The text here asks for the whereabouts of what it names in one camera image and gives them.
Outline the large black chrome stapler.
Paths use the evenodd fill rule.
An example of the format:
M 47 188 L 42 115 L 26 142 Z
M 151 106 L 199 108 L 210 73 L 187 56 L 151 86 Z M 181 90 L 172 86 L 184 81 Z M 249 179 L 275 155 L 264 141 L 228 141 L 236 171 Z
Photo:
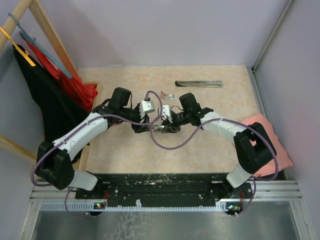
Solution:
M 176 87 L 222 88 L 222 81 L 175 81 Z

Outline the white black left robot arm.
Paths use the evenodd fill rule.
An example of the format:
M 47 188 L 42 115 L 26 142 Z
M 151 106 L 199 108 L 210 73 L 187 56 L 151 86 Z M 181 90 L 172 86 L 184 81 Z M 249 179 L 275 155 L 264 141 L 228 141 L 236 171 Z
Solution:
M 129 105 L 131 91 L 117 87 L 111 96 L 95 107 L 87 118 L 70 132 L 53 142 L 44 141 L 37 153 L 32 177 L 39 177 L 58 190 L 77 188 L 97 199 L 103 195 L 104 186 L 92 173 L 75 170 L 73 160 L 95 137 L 111 126 L 127 122 L 135 133 L 149 130 L 148 114 L 155 111 L 154 102 L 147 95 L 136 107 Z

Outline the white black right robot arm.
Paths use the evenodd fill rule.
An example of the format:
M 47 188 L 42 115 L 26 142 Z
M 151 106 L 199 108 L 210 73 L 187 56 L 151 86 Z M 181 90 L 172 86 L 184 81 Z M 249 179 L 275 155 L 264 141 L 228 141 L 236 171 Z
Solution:
M 278 173 L 277 151 L 261 123 L 247 125 L 227 119 L 211 108 L 202 108 L 192 93 L 182 95 L 179 100 L 181 112 L 173 112 L 169 105 L 158 108 L 163 119 L 160 129 L 174 133 L 180 131 L 181 126 L 191 124 L 197 131 L 218 134 L 235 146 L 238 164 L 227 174 L 223 185 L 227 197 L 235 198 L 241 192 L 241 185 L 271 160 L 275 160 L 275 174 Z

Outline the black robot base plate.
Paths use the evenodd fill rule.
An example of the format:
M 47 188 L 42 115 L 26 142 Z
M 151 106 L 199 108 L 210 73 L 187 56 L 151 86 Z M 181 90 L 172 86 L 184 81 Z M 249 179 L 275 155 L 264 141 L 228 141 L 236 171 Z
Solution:
M 226 173 L 97 174 L 92 191 L 77 189 L 77 200 L 107 201 L 109 207 L 214 207 L 222 199 L 250 199 L 251 184 L 227 184 Z

